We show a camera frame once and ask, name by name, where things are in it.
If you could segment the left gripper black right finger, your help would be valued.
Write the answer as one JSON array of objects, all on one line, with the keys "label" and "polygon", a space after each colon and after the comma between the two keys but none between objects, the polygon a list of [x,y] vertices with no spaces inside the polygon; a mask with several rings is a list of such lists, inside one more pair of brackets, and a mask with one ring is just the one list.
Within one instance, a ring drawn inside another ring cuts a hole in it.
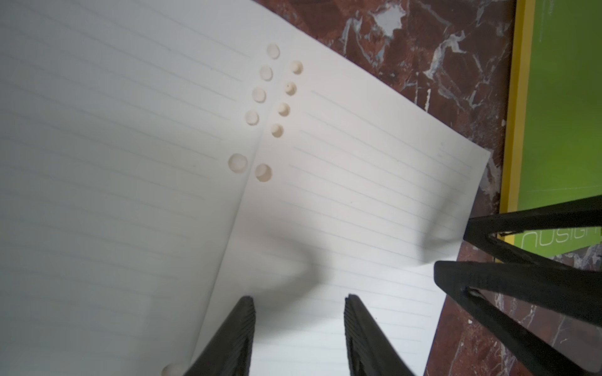
[{"label": "left gripper black right finger", "polygon": [[414,375],[357,295],[346,297],[343,316],[352,376]]}]

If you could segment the notebook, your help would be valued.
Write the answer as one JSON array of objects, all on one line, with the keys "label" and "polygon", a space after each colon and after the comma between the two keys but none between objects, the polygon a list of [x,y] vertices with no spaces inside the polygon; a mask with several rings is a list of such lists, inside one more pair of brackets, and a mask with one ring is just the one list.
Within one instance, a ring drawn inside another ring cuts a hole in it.
[{"label": "notebook", "polygon": [[1,4],[1,373],[347,375],[359,295],[426,368],[487,150],[252,1]]},{"label": "notebook", "polygon": [[601,4],[519,1],[501,212],[601,193]]}]

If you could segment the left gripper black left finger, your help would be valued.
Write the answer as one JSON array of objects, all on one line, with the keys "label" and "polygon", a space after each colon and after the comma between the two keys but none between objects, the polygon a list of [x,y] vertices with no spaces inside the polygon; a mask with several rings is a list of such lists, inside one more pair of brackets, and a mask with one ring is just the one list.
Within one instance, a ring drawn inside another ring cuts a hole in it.
[{"label": "left gripper black left finger", "polygon": [[255,325],[253,298],[243,296],[183,375],[249,375]]}]

